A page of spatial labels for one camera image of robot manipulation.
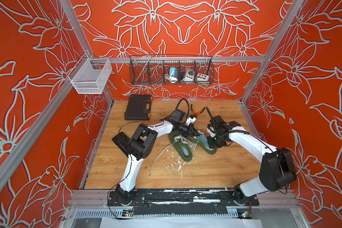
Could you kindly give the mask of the grey insole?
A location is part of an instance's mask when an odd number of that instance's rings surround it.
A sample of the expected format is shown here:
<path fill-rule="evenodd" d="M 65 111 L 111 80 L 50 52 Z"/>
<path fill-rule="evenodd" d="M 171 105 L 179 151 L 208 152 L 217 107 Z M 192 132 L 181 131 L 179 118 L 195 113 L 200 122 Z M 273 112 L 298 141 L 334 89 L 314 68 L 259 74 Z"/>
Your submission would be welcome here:
<path fill-rule="evenodd" d="M 199 144 L 204 147 L 209 148 L 207 137 L 203 134 L 199 135 Z"/>

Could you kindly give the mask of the blue white box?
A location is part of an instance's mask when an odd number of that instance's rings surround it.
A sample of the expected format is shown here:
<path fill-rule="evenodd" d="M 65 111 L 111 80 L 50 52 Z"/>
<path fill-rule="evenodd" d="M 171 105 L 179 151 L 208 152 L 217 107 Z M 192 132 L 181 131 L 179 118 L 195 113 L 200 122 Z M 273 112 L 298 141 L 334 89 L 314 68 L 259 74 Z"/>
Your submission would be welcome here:
<path fill-rule="evenodd" d="M 170 68 L 169 80 L 170 81 L 177 81 L 179 76 L 179 71 L 175 67 Z"/>

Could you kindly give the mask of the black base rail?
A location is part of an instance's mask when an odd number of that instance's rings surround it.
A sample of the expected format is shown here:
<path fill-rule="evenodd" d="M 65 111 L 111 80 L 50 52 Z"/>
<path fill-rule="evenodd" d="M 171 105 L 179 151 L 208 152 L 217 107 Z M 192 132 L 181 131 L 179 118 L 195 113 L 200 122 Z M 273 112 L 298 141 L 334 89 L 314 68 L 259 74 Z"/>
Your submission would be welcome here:
<path fill-rule="evenodd" d="M 135 189 L 127 200 L 109 191 L 107 206 L 117 218 L 225 216 L 249 219 L 252 207 L 259 206 L 259 201 L 257 196 L 252 196 L 239 205 L 231 188 Z"/>

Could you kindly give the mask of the green shoe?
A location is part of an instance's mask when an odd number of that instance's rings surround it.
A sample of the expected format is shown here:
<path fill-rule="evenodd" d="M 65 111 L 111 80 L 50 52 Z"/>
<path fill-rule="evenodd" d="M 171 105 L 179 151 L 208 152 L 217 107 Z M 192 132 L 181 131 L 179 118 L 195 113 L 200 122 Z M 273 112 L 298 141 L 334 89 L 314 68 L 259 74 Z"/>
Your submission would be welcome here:
<path fill-rule="evenodd" d="M 151 176 L 154 164 L 156 161 L 166 152 L 170 147 L 174 147 L 179 154 L 179 156 L 185 161 L 185 162 L 190 162 L 192 160 L 192 152 L 190 149 L 190 144 L 187 142 L 186 137 L 182 136 L 181 133 L 179 132 L 171 132 L 168 134 L 169 140 L 171 142 L 170 145 L 166 146 L 154 159 L 150 171 L 149 171 L 149 176 Z"/>
<path fill-rule="evenodd" d="M 187 136 L 186 139 L 192 142 L 192 147 L 195 149 L 197 146 L 200 146 L 206 153 L 210 155 L 214 155 L 217 152 L 217 149 L 211 149 L 208 144 L 208 140 L 203 131 L 198 130 L 199 136 Z"/>

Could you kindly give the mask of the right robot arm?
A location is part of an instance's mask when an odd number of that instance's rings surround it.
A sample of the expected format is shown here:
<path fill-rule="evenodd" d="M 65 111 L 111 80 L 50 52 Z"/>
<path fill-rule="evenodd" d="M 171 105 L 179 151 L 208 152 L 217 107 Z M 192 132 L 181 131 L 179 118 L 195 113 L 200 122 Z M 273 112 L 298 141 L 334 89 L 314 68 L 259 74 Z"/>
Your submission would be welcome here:
<path fill-rule="evenodd" d="M 233 200 L 238 205 L 246 204 L 252 197 L 265 192 L 276 192 L 297 180 L 291 152 L 270 145 L 235 121 L 225 122 L 221 116 L 212 117 L 207 125 L 210 148 L 226 147 L 237 143 L 251 153 L 261 164 L 257 177 L 234 187 Z"/>

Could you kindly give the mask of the clear plastic bin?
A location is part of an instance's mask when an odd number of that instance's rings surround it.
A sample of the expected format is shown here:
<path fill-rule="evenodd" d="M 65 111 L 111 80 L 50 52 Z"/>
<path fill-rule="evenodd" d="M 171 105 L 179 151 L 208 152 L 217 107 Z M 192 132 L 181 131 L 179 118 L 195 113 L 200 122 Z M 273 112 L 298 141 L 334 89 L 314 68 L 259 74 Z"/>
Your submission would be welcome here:
<path fill-rule="evenodd" d="M 78 94 L 99 95 L 103 93 L 112 69 L 109 60 L 95 68 L 89 59 L 82 59 L 68 78 Z"/>

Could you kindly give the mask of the white dotted box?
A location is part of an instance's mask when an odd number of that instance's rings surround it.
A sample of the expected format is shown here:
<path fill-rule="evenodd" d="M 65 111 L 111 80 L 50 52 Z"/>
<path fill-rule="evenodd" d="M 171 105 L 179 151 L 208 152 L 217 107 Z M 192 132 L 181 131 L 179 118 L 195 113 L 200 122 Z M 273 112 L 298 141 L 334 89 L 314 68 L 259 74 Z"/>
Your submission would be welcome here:
<path fill-rule="evenodd" d="M 196 81 L 200 84 L 209 83 L 209 75 L 198 73 L 196 77 Z"/>

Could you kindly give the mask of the black tool case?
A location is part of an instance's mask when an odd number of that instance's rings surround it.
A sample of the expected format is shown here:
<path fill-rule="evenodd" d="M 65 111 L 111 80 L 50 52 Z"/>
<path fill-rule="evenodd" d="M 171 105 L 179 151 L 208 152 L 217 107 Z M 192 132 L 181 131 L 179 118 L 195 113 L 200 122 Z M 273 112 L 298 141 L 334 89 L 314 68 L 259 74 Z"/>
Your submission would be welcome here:
<path fill-rule="evenodd" d="M 124 119 L 126 121 L 149 121 L 151 107 L 151 95 L 130 95 Z"/>

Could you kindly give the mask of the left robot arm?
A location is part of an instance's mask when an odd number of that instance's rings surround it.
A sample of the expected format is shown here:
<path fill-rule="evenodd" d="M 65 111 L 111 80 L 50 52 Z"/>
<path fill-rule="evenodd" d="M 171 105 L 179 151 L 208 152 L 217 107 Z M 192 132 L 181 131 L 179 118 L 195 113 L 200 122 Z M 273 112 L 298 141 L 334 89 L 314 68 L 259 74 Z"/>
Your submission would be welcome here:
<path fill-rule="evenodd" d="M 186 113 L 175 109 L 160 123 L 148 125 L 140 122 L 131 137 L 119 132 L 112 138 L 116 146 L 126 155 L 128 161 L 121 181 L 115 186 L 115 192 L 121 201 L 129 203 L 133 198 L 136 179 L 143 161 L 153 150 L 158 137 L 178 132 L 179 136 L 199 136 L 194 127 L 197 116 L 186 116 Z"/>

